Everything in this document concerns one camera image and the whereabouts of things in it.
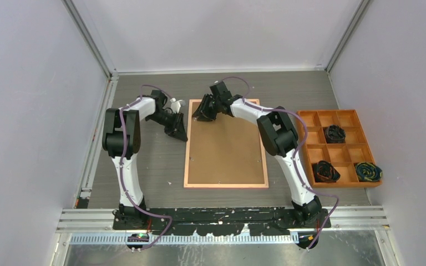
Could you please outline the aluminium front rail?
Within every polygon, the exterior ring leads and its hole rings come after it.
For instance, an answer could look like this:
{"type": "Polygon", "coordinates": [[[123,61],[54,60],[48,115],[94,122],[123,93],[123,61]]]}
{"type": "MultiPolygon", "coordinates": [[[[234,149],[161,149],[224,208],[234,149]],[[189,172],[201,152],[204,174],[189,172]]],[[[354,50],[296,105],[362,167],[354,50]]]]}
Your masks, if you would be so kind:
{"type": "Polygon", "coordinates": [[[308,222],[294,217],[288,207],[236,208],[152,208],[155,217],[128,218],[116,209],[65,209],[57,232],[148,231],[155,234],[167,229],[167,235],[205,236],[238,235],[251,232],[258,236],[283,234],[285,230],[315,232],[326,230],[388,230],[389,224],[381,206],[344,206],[329,214],[325,207],[308,222]]]}

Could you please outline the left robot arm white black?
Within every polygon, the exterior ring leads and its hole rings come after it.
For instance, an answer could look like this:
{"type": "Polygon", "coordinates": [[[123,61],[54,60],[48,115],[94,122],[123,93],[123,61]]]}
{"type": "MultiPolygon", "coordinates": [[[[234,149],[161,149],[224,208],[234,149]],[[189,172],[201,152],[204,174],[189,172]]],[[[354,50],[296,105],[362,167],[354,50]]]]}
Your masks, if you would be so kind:
{"type": "Polygon", "coordinates": [[[180,111],[184,105],[184,100],[171,98],[164,91],[156,89],[149,95],[138,96],[123,107],[106,110],[102,148],[111,158],[119,182],[119,207],[114,211],[116,222],[142,229],[150,217],[137,168],[141,121],[153,121],[161,125],[169,137],[186,142],[184,115],[180,111]]]}

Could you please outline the blue yellow rolled item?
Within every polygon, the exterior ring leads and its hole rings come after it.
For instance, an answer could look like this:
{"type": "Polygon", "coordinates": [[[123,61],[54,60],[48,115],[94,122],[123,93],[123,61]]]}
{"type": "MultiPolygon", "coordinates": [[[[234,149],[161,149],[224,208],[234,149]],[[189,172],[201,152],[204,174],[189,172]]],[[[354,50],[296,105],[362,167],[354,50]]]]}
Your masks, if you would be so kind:
{"type": "Polygon", "coordinates": [[[372,162],[355,163],[354,169],[361,182],[378,182],[383,176],[382,169],[372,162]]]}

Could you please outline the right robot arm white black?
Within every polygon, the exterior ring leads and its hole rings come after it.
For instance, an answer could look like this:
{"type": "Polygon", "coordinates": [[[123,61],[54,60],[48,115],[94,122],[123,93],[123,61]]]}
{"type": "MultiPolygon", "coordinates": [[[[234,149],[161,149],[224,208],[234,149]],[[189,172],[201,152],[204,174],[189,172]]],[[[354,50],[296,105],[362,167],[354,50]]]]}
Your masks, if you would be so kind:
{"type": "Polygon", "coordinates": [[[232,95],[223,81],[210,86],[200,105],[193,112],[198,121],[214,121],[219,113],[246,120],[257,126],[263,147],[273,156],[287,181],[293,205],[292,215],[301,227],[324,226],[328,220],[326,211],[316,192],[307,181],[298,154],[298,133],[282,108],[266,108],[254,104],[241,95],[232,95]]]}

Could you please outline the orange compartment tray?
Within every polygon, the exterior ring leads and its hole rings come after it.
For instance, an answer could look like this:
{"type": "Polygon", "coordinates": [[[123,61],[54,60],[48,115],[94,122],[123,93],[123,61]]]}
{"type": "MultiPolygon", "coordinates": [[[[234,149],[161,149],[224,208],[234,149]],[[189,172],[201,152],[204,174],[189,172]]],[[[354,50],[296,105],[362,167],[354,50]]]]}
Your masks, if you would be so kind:
{"type": "Polygon", "coordinates": [[[368,188],[382,184],[358,180],[354,164],[359,162],[376,163],[367,142],[363,127],[355,110],[300,110],[297,114],[305,122],[308,135],[301,148],[302,162],[309,183],[314,188],[368,188]],[[328,144],[323,128],[338,125],[346,132],[345,143],[328,144]],[[312,164],[320,160],[328,161],[341,174],[335,183],[316,182],[312,164]]]}

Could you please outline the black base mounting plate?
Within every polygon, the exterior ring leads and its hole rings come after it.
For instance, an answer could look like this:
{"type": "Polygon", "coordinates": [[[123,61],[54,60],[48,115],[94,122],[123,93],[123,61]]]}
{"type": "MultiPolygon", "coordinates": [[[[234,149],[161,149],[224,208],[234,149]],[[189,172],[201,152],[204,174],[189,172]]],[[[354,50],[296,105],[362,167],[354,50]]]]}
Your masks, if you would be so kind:
{"type": "Polygon", "coordinates": [[[316,232],[320,225],[303,226],[292,215],[293,208],[286,207],[236,207],[236,208],[151,208],[152,214],[142,226],[116,222],[114,230],[142,230],[155,235],[238,236],[249,231],[251,236],[280,236],[291,229],[316,232]]]}

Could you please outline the dark red-striped rolled item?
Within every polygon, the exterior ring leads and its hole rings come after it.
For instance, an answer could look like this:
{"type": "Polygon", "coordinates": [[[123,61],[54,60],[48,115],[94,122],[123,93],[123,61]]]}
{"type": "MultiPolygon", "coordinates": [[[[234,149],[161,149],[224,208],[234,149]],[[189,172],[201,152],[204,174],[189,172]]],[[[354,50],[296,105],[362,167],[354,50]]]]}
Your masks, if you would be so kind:
{"type": "Polygon", "coordinates": [[[328,161],[320,160],[312,164],[312,172],[316,182],[335,183],[341,174],[328,161]]]}

